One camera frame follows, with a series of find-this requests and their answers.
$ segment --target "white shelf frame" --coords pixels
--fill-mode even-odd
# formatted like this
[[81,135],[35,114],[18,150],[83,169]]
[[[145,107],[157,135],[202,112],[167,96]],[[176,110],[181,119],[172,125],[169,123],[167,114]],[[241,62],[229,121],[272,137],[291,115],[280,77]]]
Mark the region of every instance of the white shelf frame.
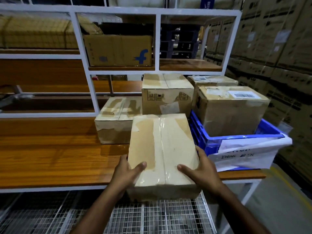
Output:
[[[74,5],[33,5],[33,4],[0,4],[1,11],[16,12],[58,12],[70,15],[80,54],[0,54],[0,59],[81,59],[90,90],[94,107],[94,113],[0,113],[0,118],[35,118],[35,117],[93,117],[99,113],[96,92],[92,82],[92,75],[112,74],[145,74],[145,73],[181,73],[188,75],[224,75],[230,53],[233,47],[235,35],[241,17],[240,10],[218,10],[218,9],[178,9],[178,8],[149,8],[149,7],[94,7]],[[89,70],[89,62],[85,51],[82,33],[80,31],[77,13],[99,13],[99,14],[130,14],[130,15],[154,15],[155,16],[155,70]],[[222,61],[222,71],[162,71],[159,70],[160,53],[160,24],[162,15],[190,15],[190,16],[232,16],[235,17],[232,26],[231,37],[228,41],[226,52]],[[207,39],[208,30],[205,31],[203,42]]]

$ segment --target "wooden workbench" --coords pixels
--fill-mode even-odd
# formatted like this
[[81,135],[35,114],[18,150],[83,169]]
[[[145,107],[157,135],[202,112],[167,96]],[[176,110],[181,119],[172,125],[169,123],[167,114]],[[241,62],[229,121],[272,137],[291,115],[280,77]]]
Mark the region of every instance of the wooden workbench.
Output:
[[[94,118],[0,120],[0,189],[104,185],[129,145],[101,145]],[[226,171],[222,180],[261,179],[261,170]]]

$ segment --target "hand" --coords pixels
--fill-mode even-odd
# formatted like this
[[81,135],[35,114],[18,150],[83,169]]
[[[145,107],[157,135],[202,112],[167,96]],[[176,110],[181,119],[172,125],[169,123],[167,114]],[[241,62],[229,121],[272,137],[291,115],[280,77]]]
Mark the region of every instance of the hand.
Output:
[[201,188],[206,188],[209,192],[217,195],[223,183],[216,171],[216,166],[207,157],[204,150],[198,146],[196,146],[196,150],[199,155],[198,168],[192,170],[185,165],[179,164],[177,169],[190,177]]
[[137,176],[146,168],[146,162],[141,162],[134,169],[130,168],[127,161],[127,154],[121,155],[109,187],[113,188],[118,194],[123,195],[125,190],[133,185]]

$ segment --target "blue crate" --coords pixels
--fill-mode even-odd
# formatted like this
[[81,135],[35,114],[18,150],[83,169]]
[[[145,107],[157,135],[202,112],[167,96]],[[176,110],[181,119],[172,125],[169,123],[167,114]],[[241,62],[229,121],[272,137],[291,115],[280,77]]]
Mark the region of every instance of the blue crate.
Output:
[[[221,142],[224,139],[246,139],[246,138],[265,138],[275,137],[284,138],[283,132],[273,126],[271,123],[262,119],[258,125],[258,128],[253,135],[229,135],[229,136],[217,136],[210,137],[205,131],[202,123],[199,121],[193,110],[191,110],[189,126],[196,145],[205,150],[207,155],[217,153]],[[236,168],[233,170],[247,170],[249,168]]]

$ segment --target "yellow floor line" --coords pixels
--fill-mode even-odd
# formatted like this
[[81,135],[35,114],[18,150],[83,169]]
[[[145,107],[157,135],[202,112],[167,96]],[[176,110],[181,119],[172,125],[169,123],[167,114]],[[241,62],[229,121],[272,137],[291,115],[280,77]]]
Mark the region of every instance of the yellow floor line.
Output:
[[270,170],[272,172],[274,172],[282,181],[285,182],[285,184],[291,189],[293,190],[299,197],[299,199],[310,209],[310,211],[312,212],[312,205],[306,200],[307,198],[304,197],[296,188],[294,188],[289,181],[287,181],[283,175],[275,168],[275,167],[270,167]]

